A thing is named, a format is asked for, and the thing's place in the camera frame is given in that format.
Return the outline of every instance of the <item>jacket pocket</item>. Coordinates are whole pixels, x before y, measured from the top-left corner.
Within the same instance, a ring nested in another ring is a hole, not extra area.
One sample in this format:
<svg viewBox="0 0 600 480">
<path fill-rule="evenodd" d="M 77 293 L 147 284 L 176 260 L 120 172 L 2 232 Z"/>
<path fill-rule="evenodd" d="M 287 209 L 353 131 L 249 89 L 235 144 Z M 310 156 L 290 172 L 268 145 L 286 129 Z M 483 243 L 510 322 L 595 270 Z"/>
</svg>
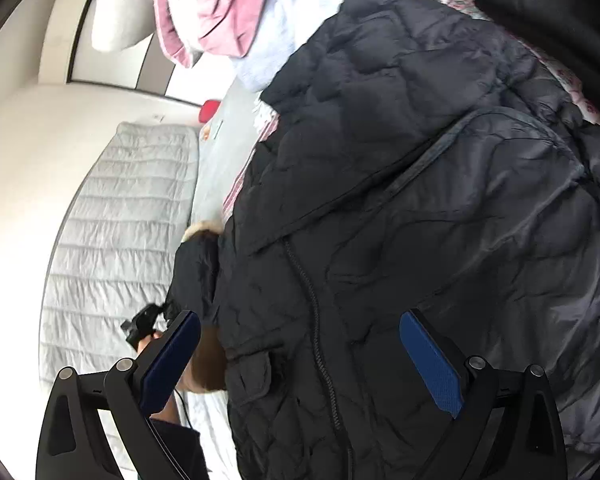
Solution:
<svg viewBox="0 0 600 480">
<path fill-rule="evenodd" d="M 237 407 L 267 395 L 271 388 L 269 352 L 241 357 L 229 364 L 226 371 L 226 387 L 230 402 Z"/>
</svg>

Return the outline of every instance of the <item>pink pillow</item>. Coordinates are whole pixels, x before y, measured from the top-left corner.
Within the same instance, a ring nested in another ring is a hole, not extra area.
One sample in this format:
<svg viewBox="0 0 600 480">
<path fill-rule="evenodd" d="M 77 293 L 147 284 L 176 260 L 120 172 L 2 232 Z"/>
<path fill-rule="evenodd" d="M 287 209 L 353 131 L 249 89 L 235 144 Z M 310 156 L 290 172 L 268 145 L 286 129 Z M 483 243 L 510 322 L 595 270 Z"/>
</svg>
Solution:
<svg viewBox="0 0 600 480">
<path fill-rule="evenodd" d="M 176 28 L 173 26 L 171 11 L 167 0 L 154 0 L 156 34 L 160 41 L 160 47 L 164 55 L 174 63 L 182 65 L 184 68 L 191 68 L 202 55 L 201 52 L 195 54 L 189 52 L 184 43 L 178 36 Z"/>
<path fill-rule="evenodd" d="M 198 0 L 200 45 L 206 52 L 243 57 L 249 51 L 264 0 Z"/>
</svg>

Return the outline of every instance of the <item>jacket sleeve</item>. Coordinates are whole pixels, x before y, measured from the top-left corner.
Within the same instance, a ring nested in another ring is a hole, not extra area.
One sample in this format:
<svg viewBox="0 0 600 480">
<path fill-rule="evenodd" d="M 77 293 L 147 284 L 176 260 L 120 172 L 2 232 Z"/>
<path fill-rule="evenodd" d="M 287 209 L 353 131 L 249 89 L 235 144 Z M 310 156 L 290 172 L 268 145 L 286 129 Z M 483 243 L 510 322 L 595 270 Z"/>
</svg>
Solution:
<svg viewBox="0 0 600 480">
<path fill-rule="evenodd" d="M 217 277 L 218 234 L 209 230 L 197 231 L 176 251 L 165 319 L 175 318 L 181 310 L 191 310 L 203 326 L 213 324 Z"/>
</svg>

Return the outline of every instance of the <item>black puffer jacket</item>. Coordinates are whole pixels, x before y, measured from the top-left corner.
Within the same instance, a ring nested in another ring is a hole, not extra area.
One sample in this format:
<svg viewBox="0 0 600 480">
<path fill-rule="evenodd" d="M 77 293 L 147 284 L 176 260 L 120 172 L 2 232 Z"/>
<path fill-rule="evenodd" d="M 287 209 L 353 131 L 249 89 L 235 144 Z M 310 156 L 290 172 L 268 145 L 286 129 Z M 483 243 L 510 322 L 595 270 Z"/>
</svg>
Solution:
<svg viewBox="0 0 600 480">
<path fill-rule="evenodd" d="M 600 128 L 493 23 L 345 0 L 262 94 L 281 114 L 212 304 L 246 480 L 409 479 L 450 418 L 400 344 L 541 364 L 570 475 L 600 454 Z"/>
</svg>

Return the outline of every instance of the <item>black cable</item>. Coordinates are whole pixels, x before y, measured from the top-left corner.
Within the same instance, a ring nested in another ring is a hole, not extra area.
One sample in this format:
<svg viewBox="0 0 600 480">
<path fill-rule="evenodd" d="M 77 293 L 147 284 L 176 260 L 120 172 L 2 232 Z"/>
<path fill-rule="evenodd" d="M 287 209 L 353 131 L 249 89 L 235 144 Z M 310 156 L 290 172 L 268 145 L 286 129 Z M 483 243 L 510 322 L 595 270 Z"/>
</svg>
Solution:
<svg viewBox="0 0 600 480">
<path fill-rule="evenodd" d="M 191 420 L 189 419 L 189 410 L 187 409 L 187 403 L 184 401 L 182 394 L 178 390 L 174 390 L 180 397 L 180 402 L 182 402 L 182 409 L 184 410 L 184 416 L 187 417 L 187 423 L 189 427 L 193 430 L 193 425 L 191 424 Z"/>
</svg>

